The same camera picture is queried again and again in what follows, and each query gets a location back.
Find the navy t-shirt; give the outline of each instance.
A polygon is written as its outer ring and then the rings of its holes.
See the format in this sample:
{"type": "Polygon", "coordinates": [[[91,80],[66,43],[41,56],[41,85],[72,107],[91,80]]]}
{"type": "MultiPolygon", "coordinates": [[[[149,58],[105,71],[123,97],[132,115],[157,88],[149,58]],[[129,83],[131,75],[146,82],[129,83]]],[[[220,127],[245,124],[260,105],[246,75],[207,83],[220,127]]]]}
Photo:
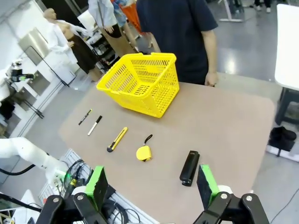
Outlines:
{"type": "Polygon", "coordinates": [[[141,30],[163,53],[174,53],[180,82],[204,84],[208,59],[201,31],[218,25],[205,0],[138,0],[141,30]]]}

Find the yellow utility knife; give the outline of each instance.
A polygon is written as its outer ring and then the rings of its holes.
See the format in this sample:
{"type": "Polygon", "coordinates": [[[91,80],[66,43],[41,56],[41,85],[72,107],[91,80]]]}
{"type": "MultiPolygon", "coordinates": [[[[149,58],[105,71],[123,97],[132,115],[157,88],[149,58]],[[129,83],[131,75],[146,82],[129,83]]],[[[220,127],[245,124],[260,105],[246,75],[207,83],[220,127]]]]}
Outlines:
{"type": "Polygon", "coordinates": [[[116,148],[116,146],[118,145],[118,143],[121,141],[122,137],[125,135],[125,133],[127,132],[128,128],[124,127],[123,130],[121,131],[121,133],[116,137],[116,139],[114,140],[114,142],[107,148],[107,151],[109,153],[113,152],[116,148]]]}

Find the man's hand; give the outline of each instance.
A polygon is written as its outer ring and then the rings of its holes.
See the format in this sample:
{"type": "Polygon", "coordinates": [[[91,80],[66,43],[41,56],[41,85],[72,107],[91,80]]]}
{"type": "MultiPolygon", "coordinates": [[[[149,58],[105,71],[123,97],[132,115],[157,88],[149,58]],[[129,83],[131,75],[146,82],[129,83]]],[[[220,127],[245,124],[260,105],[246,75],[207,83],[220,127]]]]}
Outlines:
{"type": "Polygon", "coordinates": [[[215,86],[219,81],[217,72],[208,72],[206,75],[206,86],[215,86]]]}
{"type": "Polygon", "coordinates": [[[113,27],[105,27],[105,30],[110,34],[114,31],[113,27]]]}
{"type": "Polygon", "coordinates": [[[67,45],[72,48],[74,45],[75,45],[75,42],[74,41],[71,41],[71,42],[68,42],[67,45]]]}

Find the black pen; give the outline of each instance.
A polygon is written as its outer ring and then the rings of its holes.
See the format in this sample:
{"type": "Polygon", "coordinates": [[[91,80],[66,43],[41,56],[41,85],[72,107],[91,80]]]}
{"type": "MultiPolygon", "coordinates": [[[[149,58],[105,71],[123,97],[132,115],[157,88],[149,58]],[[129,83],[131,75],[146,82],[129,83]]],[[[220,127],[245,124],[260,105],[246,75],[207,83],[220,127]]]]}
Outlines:
{"type": "Polygon", "coordinates": [[[88,136],[91,135],[91,133],[93,132],[93,130],[95,129],[96,125],[100,122],[101,119],[102,119],[102,116],[99,116],[99,118],[98,118],[97,121],[93,124],[93,127],[90,129],[89,133],[87,134],[88,136]]]}
{"type": "Polygon", "coordinates": [[[79,122],[79,125],[82,124],[82,122],[87,118],[87,116],[91,113],[91,111],[93,111],[92,109],[89,110],[89,112],[87,112],[87,114],[82,118],[82,120],[79,122]]]}

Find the white shirt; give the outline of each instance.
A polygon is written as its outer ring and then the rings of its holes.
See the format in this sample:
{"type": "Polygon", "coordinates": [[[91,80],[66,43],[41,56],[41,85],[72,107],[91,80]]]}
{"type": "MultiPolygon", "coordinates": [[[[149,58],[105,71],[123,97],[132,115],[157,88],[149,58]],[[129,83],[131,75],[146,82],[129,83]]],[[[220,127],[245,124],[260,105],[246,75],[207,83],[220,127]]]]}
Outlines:
{"type": "Polygon", "coordinates": [[[93,16],[98,27],[112,27],[117,24],[117,20],[114,15],[114,7],[110,0],[88,0],[88,5],[88,11],[93,16]],[[102,24],[99,6],[102,12],[104,24],[102,24]]]}
{"type": "MultiPolygon", "coordinates": [[[[82,27],[75,26],[64,20],[57,20],[60,23],[66,23],[71,26],[71,32],[77,36],[80,36],[77,31],[82,32],[83,35],[89,35],[88,31],[82,27]]],[[[50,50],[58,54],[66,54],[72,64],[76,64],[78,61],[72,51],[72,49],[67,45],[68,40],[65,38],[63,32],[57,24],[50,23],[50,28],[48,30],[48,47],[50,50]]]]}

